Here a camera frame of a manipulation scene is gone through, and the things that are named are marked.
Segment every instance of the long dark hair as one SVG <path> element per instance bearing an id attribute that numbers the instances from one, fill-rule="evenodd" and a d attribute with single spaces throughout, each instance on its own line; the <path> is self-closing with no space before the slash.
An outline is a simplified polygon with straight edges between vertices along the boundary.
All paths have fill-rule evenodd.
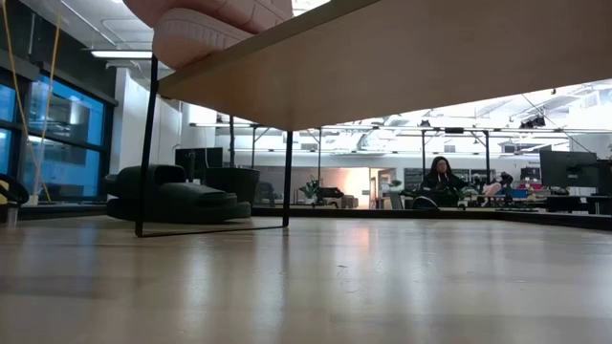
<path id="1" fill-rule="evenodd" d="M 435 176 L 438 174 L 437 167 L 438 167 L 438 162 L 440 161 L 445 161 L 447 163 L 447 174 L 448 175 L 452 174 L 452 170 L 450 169 L 450 163 L 448 163 L 447 158 L 436 157 L 431 163 L 431 168 L 429 169 L 429 176 Z"/>

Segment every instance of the chair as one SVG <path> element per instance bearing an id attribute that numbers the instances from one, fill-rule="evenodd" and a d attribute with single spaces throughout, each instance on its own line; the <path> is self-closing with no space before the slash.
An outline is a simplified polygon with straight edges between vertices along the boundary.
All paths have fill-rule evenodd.
<path id="1" fill-rule="evenodd" d="M 404 205 L 402 204 L 402 196 L 398 191 L 389 191 L 388 195 L 391 199 L 391 209 L 404 210 Z"/>

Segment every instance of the wooden tabletop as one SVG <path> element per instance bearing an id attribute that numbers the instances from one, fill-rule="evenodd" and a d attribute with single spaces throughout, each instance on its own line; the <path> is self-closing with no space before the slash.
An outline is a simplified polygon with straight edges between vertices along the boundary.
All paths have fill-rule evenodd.
<path id="1" fill-rule="evenodd" d="M 610 0 L 335 0 L 161 80 L 283 130 L 612 77 Z"/>

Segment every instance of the black sofa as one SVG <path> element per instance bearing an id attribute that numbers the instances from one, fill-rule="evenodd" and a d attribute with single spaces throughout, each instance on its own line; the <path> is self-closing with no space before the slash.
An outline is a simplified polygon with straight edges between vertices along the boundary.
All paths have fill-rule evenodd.
<path id="1" fill-rule="evenodd" d="M 141 168 L 127 167 L 104 179 L 106 191 L 117 199 L 107 203 L 108 215 L 135 221 L 139 211 Z M 144 197 L 144 220 L 154 223 L 210 225 L 251 216 L 251 205 L 239 203 L 235 194 L 185 183 L 183 167 L 150 165 Z"/>

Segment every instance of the person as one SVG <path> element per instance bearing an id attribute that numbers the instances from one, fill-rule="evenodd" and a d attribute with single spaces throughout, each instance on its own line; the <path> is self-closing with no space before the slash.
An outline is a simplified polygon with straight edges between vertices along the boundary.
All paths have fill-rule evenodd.
<path id="1" fill-rule="evenodd" d="M 459 191 L 466 186 L 468 183 L 452 174 L 448 160 L 445 157 L 437 157 L 433 160 L 417 194 L 427 197 L 437 206 L 457 206 Z"/>
<path id="2" fill-rule="evenodd" d="M 431 169 L 421 184 L 421 187 L 432 191 L 444 191 L 447 188 L 459 191 L 466 186 L 468 186 L 468 183 L 452 174 L 450 163 L 445 157 L 436 157 L 433 160 Z"/>

